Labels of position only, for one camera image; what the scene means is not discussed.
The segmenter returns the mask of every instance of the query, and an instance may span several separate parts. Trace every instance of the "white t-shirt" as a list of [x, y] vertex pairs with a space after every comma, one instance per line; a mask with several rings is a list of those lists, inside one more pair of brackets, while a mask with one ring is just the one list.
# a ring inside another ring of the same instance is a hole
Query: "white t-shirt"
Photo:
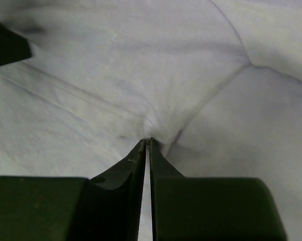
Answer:
[[0, 174], [93, 177], [155, 137], [184, 175], [261, 178], [302, 240], [302, 1], [104, 2], [0, 0], [34, 52], [0, 67]]

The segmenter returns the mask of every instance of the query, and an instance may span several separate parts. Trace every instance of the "white surface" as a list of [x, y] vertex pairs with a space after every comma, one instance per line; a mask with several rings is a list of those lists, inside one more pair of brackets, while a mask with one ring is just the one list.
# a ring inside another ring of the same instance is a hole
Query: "white surface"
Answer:
[[0, 0], [0, 20], [35, 53], [0, 68], [0, 174], [92, 177], [155, 137], [185, 175], [260, 177], [302, 240], [302, 1]]

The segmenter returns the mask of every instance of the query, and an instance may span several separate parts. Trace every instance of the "clothing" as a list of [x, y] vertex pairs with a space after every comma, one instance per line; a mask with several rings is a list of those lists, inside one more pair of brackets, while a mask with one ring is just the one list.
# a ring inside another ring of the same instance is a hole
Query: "clothing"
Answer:
[[34, 52], [0, 67], [0, 174], [93, 177], [154, 137], [185, 175], [260, 177], [302, 240], [302, 1], [0, 0], [0, 21]]

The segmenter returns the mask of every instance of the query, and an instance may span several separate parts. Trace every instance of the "white fabric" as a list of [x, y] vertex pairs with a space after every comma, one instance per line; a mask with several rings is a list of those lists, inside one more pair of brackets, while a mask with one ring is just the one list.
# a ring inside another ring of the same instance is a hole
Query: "white fabric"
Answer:
[[0, 174], [92, 177], [155, 137], [185, 175], [260, 177], [302, 240], [302, 1], [0, 0], [0, 21], [35, 54], [0, 68]]

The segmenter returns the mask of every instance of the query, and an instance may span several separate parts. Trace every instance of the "garment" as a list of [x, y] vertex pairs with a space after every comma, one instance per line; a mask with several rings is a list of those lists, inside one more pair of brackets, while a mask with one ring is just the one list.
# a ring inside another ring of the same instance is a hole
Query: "garment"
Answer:
[[185, 175], [260, 177], [302, 240], [302, 1], [0, 0], [0, 21], [34, 52], [0, 67], [0, 174], [92, 177], [155, 137]]

